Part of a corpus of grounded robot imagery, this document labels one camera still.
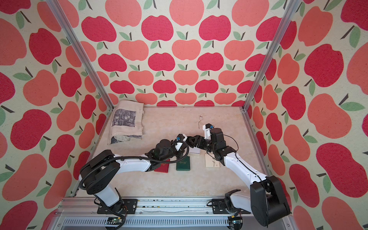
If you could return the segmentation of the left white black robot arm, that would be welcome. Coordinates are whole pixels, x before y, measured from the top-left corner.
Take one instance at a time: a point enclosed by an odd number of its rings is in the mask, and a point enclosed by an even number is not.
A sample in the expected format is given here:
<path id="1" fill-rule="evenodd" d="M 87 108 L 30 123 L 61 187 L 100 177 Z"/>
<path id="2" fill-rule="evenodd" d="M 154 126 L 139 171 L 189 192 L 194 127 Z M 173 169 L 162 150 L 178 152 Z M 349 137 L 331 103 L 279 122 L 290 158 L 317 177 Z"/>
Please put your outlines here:
<path id="1" fill-rule="evenodd" d="M 178 163 L 187 157 L 189 149 L 185 136 L 172 141 L 161 140 L 156 148 L 141 156 L 117 156 L 106 149 L 81 168 L 79 188 L 110 208 L 121 200 L 120 194 L 110 185 L 116 174 L 151 172 L 163 164 Z"/>

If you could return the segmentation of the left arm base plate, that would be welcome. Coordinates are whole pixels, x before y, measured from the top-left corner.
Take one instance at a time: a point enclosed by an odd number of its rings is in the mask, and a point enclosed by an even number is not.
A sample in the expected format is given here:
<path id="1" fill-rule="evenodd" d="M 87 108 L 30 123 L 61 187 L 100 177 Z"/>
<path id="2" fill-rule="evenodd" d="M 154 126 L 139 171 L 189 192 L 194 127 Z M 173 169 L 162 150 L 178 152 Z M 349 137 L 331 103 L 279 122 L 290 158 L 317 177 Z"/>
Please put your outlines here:
<path id="1" fill-rule="evenodd" d="M 97 210 L 97 214 L 113 214 L 110 210 L 119 213 L 119 214 L 135 214 L 137 209 L 138 200 L 137 199 L 122 199 L 110 206 L 109 209 L 102 207 L 99 205 Z"/>

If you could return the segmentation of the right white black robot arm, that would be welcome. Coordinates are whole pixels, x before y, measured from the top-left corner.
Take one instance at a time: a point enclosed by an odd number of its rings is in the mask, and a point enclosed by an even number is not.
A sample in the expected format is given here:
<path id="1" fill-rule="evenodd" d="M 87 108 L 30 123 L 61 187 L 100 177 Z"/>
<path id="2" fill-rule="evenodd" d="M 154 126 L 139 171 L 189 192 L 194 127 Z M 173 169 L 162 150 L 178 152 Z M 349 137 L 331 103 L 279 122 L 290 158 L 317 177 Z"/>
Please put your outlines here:
<path id="1" fill-rule="evenodd" d="M 228 213 L 247 211 L 264 227 L 291 214 L 281 181 L 275 176 L 259 172 L 243 160 L 237 150 L 227 145 L 220 128 L 205 129 L 204 137 L 188 136 L 186 143 L 191 148 L 213 153 L 216 161 L 232 170 L 249 188 L 249 197 L 241 194 L 239 189 L 224 195 Z"/>

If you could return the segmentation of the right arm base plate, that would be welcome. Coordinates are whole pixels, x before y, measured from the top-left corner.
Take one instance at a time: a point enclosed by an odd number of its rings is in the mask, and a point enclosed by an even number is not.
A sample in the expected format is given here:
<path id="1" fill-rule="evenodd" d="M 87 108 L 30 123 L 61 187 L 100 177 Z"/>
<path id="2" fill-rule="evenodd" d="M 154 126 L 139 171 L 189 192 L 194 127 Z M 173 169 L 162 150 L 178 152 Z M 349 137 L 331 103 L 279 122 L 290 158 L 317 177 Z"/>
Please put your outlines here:
<path id="1" fill-rule="evenodd" d="M 211 199 L 211 201 L 207 203 L 207 207 L 210 207 L 212 209 L 213 214 L 251 214 L 246 210 L 235 208 L 231 201 L 227 198 Z"/>

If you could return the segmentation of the cream lift-off box lid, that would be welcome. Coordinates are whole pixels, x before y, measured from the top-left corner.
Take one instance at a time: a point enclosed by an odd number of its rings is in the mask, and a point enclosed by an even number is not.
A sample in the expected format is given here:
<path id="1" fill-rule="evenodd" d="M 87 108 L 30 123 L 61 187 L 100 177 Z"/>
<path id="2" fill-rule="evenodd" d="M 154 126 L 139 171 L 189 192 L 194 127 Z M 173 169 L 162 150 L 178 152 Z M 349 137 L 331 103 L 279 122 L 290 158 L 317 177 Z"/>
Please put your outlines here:
<path id="1" fill-rule="evenodd" d="M 205 166 L 207 168 L 220 168 L 220 163 L 217 161 L 213 154 L 205 154 Z"/>

